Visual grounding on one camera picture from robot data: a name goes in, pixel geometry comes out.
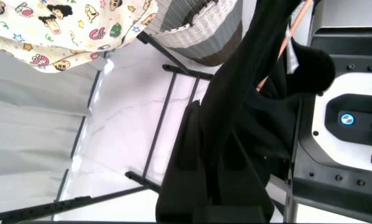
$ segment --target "woven basket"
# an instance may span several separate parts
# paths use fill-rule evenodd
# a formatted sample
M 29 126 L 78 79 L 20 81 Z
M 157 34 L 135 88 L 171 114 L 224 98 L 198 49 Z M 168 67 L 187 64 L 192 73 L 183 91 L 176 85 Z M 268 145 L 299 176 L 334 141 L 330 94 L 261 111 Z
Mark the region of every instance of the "woven basket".
M 203 65 L 215 66 L 225 62 L 241 42 L 243 0 L 199 1 L 193 8 L 187 9 L 187 12 L 180 12 L 180 7 L 168 7 L 172 1 L 157 2 L 157 20 L 152 21 L 153 24 L 147 27 L 146 32 L 164 47 Z M 178 23 L 181 26 L 162 30 L 163 27 L 173 27 L 176 24 L 174 20 L 168 24 L 168 19 L 165 19 L 165 15 L 174 14 L 181 14 L 181 22 Z

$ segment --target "white tile floor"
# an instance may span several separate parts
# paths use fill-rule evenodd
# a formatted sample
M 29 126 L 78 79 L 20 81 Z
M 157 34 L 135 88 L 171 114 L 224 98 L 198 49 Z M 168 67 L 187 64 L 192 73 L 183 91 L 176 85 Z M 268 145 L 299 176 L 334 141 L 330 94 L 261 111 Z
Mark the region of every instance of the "white tile floor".
M 249 26 L 255 0 L 244 0 L 243 26 Z M 309 22 L 301 24 L 304 30 Z M 301 38 L 306 43 L 307 32 Z M 174 53 L 189 69 L 214 73 L 218 67 L 207 68 Z M 169 63 L 150 45 L 134 41 L 111 53 L 113 70 L 104 76 L 99 100 L 93 106 L 93 118 L 88 121 L 88 144 L 79 153 L 63 199 L 83 195 L 92 197 L 137 187 L 124 173 L 142 173 L 164 98 L 172 74 L 163 71 Z M 192 91 L 194 79 L 178 75 L 162 124 L 156 150 L 147 174 L 160 183 L 177 135 L 180 120 Z M 201 99 L 208 82 L 201 81 L 195 100 Z M 58 215 L 60 220 L 140 221 L 155 220 L 157 194 L 151 191 L 100 203 Z

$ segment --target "screw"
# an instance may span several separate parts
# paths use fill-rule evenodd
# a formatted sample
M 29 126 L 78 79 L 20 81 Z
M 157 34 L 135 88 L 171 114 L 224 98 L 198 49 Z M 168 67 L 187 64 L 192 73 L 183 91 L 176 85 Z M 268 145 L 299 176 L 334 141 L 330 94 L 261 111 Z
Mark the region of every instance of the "screw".
M 363 180 L 359 180 L 359 181 L 358 181 L 358 185 L 359 185 L 360 187 L 363 187 L 364 185 L 366 185 L 366 182 L 364 182 Z
M 368 69 L 369 71 L 372 71 L 372 65 L 370 65 L 367 69 Z
M 355 64 L 349 64 L 348 66 L 347 66 L 347 69 L 348 70 L 352 70 L 352 69 L 354 69 L 355 68 Z
M 341 182 L 343 180 L 343 177 L 341 177 L 340 175 L 336 175 L 335 180 Z

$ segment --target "black garment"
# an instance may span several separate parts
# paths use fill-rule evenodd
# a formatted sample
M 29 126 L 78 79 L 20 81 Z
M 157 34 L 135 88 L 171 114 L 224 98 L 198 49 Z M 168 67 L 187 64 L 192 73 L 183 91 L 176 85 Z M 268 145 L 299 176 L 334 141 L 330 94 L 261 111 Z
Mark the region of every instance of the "black garment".
M 270 220 L 267 161 L 290 159 L 300 99 L 324 91 L 335 77 L 327 54 L 294 41 L 300 64 L 294 74 L 286 75 L 285 54 L 277 60 L 299 3 L 259 1 L 249 31 L 216 72 L 201 106 L 195 101 L 186 108 L 157 201 L 157 221 L 190 222 L 194 209 L 207 204 L 260 206 Z M 268 74 L 258 93 L 256 85 Z

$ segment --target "cartoon print fabric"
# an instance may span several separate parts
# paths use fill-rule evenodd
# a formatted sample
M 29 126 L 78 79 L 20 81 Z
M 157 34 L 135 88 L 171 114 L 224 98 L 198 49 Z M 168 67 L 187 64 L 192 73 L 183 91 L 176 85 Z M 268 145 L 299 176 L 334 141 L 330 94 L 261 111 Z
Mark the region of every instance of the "cartoon print fabric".
M 0 0 L 0 49 L 61 72 L 132 42 L 157 10 L 155 0 Z

